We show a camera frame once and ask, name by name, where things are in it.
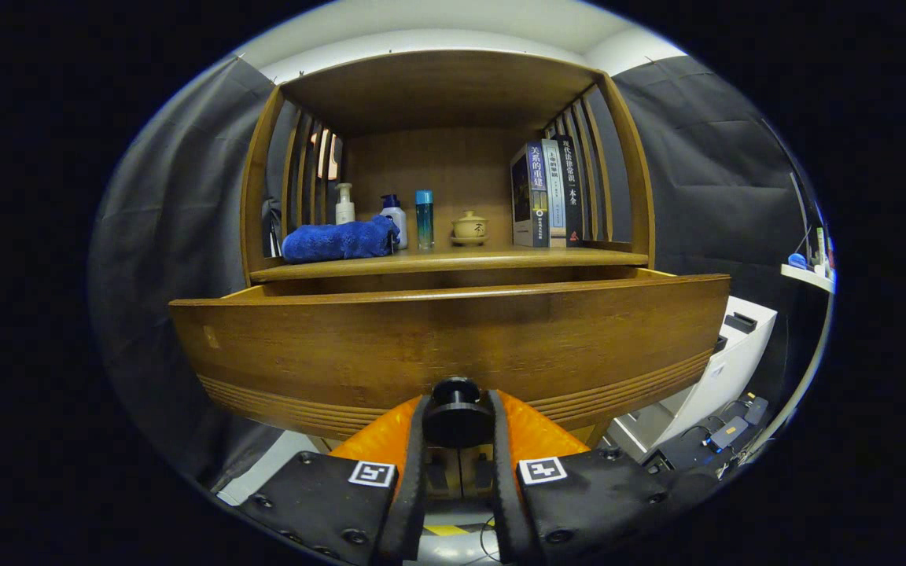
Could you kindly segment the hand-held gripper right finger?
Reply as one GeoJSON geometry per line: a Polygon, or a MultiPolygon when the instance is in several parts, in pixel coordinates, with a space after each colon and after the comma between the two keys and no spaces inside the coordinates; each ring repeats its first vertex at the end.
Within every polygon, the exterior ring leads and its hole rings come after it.
{"type": "Polygon", "coordinates": [[[714,469],[651,472],[590,448],[526,402],[491,390],[494,530],[510,565],[637,565],[634,548],[718,491],[714,469]]]}

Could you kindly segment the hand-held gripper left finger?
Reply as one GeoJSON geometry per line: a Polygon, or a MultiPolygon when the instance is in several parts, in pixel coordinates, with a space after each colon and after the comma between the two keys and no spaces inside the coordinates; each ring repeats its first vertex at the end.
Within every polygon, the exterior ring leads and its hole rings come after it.
{"type": "Polygon", "coordinates": [[[425,515],[428,395],[402,402],[331,454],[300,451],[238,505],[320,560],[400,565],[418,555],[425,515]]]}

